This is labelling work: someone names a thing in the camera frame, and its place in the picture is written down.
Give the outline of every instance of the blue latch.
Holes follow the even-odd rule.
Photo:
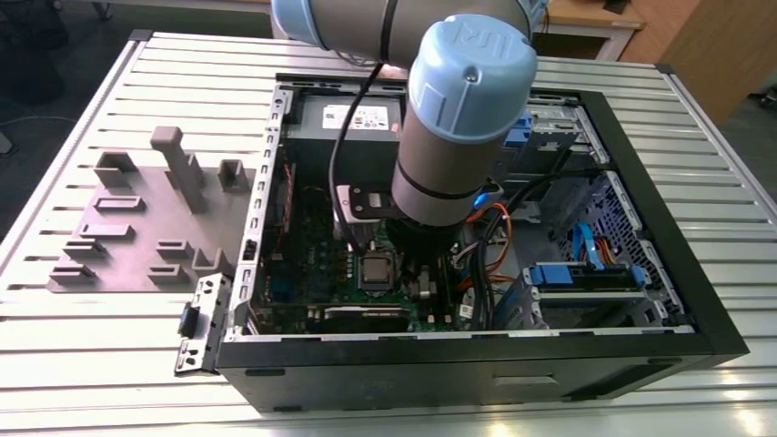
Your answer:
[[[645,270],[639,266],[631,266],[631,274],[634,275],[635,286],[642,289],[647,285]]]
[[[531,137],[531,130],[534,129],[534,116],[525,111],[523,115],[514,124],[505,140],[505,147],[522,147],[529,142]]]
[[[535,266],[529,268],[531,285],[567,285],[571,284],[571,273],[567,266]]]

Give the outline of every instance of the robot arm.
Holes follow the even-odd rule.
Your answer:
[[[391,197],[425,227],[470,214],[525,111],[546,0],[273,0],[293,39],[410,69]]]

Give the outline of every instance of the wire bundle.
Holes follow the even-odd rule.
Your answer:
[[[474,310],[471,316],[471,330],[491,330],[494,328],[494,290],[491,287],[491,281],[489,280],[489,266],[485,265],[485,250],[487,246],[487,241],[493,238],[498,222],[502,217],[506,217],[506,221],[510,222],[511,212],[518,208],[518,206],[529,199],[531,194],[545,186],[547,186],[553,181],[561,178],[594,178],[601,175],[602,170],[598,168],[585,168],[579,170],[563,170],[551,173],[541,178],[535,178],[529,181],[521,190],[510,197],[506,205],[503,206],[503,215],[497,215],[490,218],[487,226],[485,228],[483,234],[477,238],[477,247],[471,249],[470,255],[470,278],[471,287],[474,291]]]

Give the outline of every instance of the metal bracket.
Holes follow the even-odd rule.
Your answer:
[[[184,306],[178,334],[184,337],[174,376],[217,375],[215,356],[225,332],[231,281],[221,273],[197,281],[192,301]]]

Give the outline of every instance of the motherboard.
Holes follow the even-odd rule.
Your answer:
[[[439,269],[439,280],[426,284],[422,278],[405,279],[402,254],[382,226],[370,249],[357,256],[333,235],[331,201],[323,189],[281,185],[285,192],[278,197],[291,205],[273,202],[285,220],[265,232],[267,246],[274,239],[274,250],[265,254],[265,280],[251,295],[258,333],[457,330],[457,282],[447,276],[453,272]]]

